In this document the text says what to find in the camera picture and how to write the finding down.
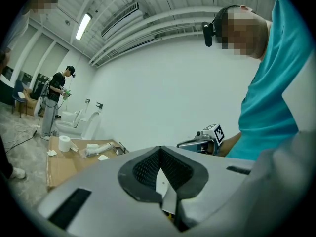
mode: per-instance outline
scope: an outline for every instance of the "green object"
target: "green object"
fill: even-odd
[[[71,96],[70,90],[67,90],[65,93],[66,94],[64,95],[63,100],[66,100],[69,96]]]

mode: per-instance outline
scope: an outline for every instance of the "fluorescent light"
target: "fluorescent light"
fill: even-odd
[[[92,19],[92,16],[89,13],[85,14],[85,16],[83,17],[83,20],[81,21],[81,24],[79,26],[79,29],[78,29],[78,32],[76,35],[77,40],[81,40],[81,37],[84,33],[84,30],[87,27],[87,25],[89,24],[91,19]]]

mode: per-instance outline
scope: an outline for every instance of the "concrete floor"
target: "concrete floor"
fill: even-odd
[[[35,119],[33,116],[25,116],[22,114],[21,118],[18,111],[11,114],[12,106],[0,102],[0,134],[4,142],[5,150],[7,151],[14,142],[6,143],[14,140],[18,131],[26,130],[26,127],[18,127],[19,125],[32,126],[38,125],[39,118]],[[33,135],[33,130],[23,133],[25,135],[19,138],[17,144]],[[25,170],[26,178],[10,179],[9,183],[17,196],[25,202],[28,206],[34,207],[47,194],[46,190],[46,157],[48,150],[48,141],[41,139],[40,129],[33,139],[11,149],[7,153],[9,162],[18,168]]]

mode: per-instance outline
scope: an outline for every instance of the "gray pants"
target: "gray pants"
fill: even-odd
[[[41,134],[42,136],[50,136],[51,127],[53,126],[56,110],[57,110],[57,102],[46,97],[45,99],[45,113],[44,120],[42,123]]]

